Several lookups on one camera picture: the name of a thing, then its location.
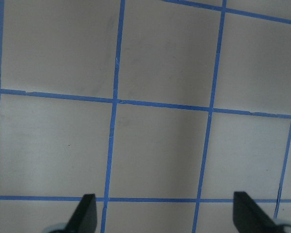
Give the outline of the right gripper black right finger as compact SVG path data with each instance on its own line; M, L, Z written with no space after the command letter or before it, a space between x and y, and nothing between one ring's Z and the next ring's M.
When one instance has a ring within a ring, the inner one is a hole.
M243 191L233 195L233 223L239 233L275 233L276 224Z

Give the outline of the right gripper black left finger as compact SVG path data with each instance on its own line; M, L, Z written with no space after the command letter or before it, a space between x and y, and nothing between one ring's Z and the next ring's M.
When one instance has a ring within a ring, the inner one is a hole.
M96 196L95 194L85 194L66 224L64 233L94 233L96 228Z

